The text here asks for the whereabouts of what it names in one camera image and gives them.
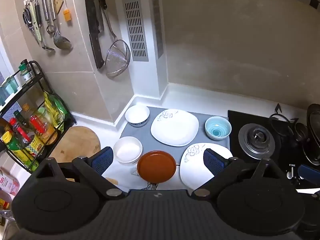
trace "backsplash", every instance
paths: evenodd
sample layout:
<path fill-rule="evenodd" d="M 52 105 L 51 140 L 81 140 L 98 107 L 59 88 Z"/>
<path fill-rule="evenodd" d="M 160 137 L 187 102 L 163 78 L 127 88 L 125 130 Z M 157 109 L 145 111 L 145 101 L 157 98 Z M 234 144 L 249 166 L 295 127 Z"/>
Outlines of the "backsplash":
<path fill-rule="evenodd" d="M 106 1 L 113 29 L 117 36 L 121 37 L 115 2 Z M 67 102 L 71 111 L 114 122 L 133 96 L 131 80 L 128 71 L 111 80 L 106 77 L 103 70 L 97 70 L 90 46 L 84 0 L 65 0 L 57 16 L 60 33 L 73 45 L 71 52 L 57 49 L 53 39 L 42 27 L 44 42 L 47 46 L 55 48 L 55 53 L 44 51 L 25 26 L 22 19 L 23 0 L 2 0 L 2 2 L 10 6 L 0 9 L 3 32 L 0 34 L 14 70 L 18 69 L 20 61 L 25 58 L 36 60 L 44 70 L 52 88 Z M 44 20 L 41 1 L 39 3 Z M 68 23 L 62 13 L 66 8 L 70 10 L 72 17 L 72 21 Z M 100 36 L 103 57 L 112 42 L 106 28 L 105 33 Z"/>
<path fill-rule="evenodd" d="M 169 82 L 306 109 L 320 102 L 320 13 L 297 0 L 163 0 Z"/>

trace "vent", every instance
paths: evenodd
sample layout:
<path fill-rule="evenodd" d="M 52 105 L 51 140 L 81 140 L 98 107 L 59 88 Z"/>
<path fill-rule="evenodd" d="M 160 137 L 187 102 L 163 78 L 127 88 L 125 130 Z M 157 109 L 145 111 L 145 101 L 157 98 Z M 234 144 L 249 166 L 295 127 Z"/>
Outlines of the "vent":
<path fill-rule="evenodd" d="M 140 0 L 122 0 L 133 61 L 149 61 Z"/>
<path fill-rule="evenodd" d="M 158 58 L 160 58 L 163 54 L 163 40 L 162 40 L 159 0 L 152 0 L 152 6 L 153 6 L 154 24 L 156 29 Z"/>

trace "spice rack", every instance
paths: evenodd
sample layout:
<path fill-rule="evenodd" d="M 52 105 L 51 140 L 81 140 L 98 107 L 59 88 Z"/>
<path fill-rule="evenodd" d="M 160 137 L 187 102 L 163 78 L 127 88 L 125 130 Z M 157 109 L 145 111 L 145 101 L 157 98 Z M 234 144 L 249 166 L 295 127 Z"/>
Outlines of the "spice rack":
<path fill-rule="evenodd" d="M 0 107 L 0 117 L 3 117 L 4 114 L 13 106 L 13 104 L 15 102 L 18 101 L 19 98 L 21 98 L 31 87 L 33 87 L 35 84 L 39 84 L 40 88 L 42 89 L 43 92 L 48 92 L 51 95 L 56 96 L 57 98 L 59 98 L 59 100 L 62 102 L 63 106 L 65 107 L 65 109 L 67 110 L 67 114 L 65 115 L 65 118 L 63 120 L 63 122 L 57 127 L 55 128 L 55 132 L 52 133 L 52 135 L 47 139 L 47 142 L 44 143 L 45 147 L 45 154 L 41 153 L 42 149 L 39 151 L 39 153 L 36 155 L 36 157 L 31 160 L 29 158 L 29 155 L 27 154 L 26 150 L 23 150 L 23 152 L 25 153 L 25 155 L 28 157 L 28 159 L 31 161 L 30 165 L 27 166 L 25 165 L 11 150 L 9 150 L 7 148 L 7 146 L 0 141 L 0 144 L 2 144 L 2 148 L 4 148 L 6 150 L 6 152 L 8 153 L 8 155 L 17 163 L 19 164 L 22 168 L 24 168 L 26 171 L 28 172 L 32 172 L 31 171 L 31 167 L 34 164 L 34 161 L 37 160 L 39 163 L 41 161 L 43 161 L 45 158 L 47 158 L 52 151 L 54 150 L 54 148 L 56 147 L 56 145 L 59 143 L 59 141 L 61 140 L 61 138 L 65 135 L 65 133 L 68 131 L 68 129 L 73 126 L 73 124 L 76 123 L 75 118 L 73 117 L 73 115 L 71 114 L 71 112 L 69 111 L 69 109 L 67 108 L 66 104 L 64 103 L 64 101 L 52 90 L 50 84 L 48 83 L 40 65 L 38 64 L 38 62 L 31 60 L 28 62 L 28 64 L 31 66 L 31 69 L 34 73 L 34 77 L 32 78 L 31 81 L 29 81 L 28 83 L 24 84 L 21 89 L 19 89 L 14 96 L 8 101 L 6 102 L 6 104 L 4 106 Z M 44 101 L 37 107 L 37 109 L 39 109 L 41 106 L 44 105 Z M 60 126 L 64 125 L 64 130 L 63 132 L 59 131 Z M 55 134 L 58 133 L 57 139 L 53 144 L 47 145 L 47 143 L 50 141 L 51 137 Z"/>

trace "scissors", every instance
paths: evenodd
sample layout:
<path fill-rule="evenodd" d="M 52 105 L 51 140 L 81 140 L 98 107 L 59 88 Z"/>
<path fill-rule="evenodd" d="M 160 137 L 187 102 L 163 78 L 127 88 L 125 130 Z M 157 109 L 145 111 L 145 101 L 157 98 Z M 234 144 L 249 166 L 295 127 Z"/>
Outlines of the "scissors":
<path fill-rule="evenodd" d="M 34 36 L 34 38 L 36 39 L 36 42 L 39 44 L 36 36 L 35 36 L 35 30 L 34 27 L 32 25 L 32 19 L 31 19 L 31 13 L 30 10 L 28 8 L 25 8 L 22 14 L 22 18 L 24 21 L 24 24 L 29 28 L 29 31 L 31 31 L 32 35 Z"/>

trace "round wooden cutting board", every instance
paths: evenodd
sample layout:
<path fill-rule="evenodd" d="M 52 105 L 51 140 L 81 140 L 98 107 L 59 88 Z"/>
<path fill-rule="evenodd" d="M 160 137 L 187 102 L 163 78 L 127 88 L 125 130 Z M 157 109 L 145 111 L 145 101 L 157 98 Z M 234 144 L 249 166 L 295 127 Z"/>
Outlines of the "round wooden cutting board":
<path fill-rule="evenodd" d="M 91 157 L 100 150 L 100 141 L 94 131 L 84 126 L 73 126 L 62 137 L 50 157 L 54 157 L 58 163 L 66 163 L 81 155 Z"/>

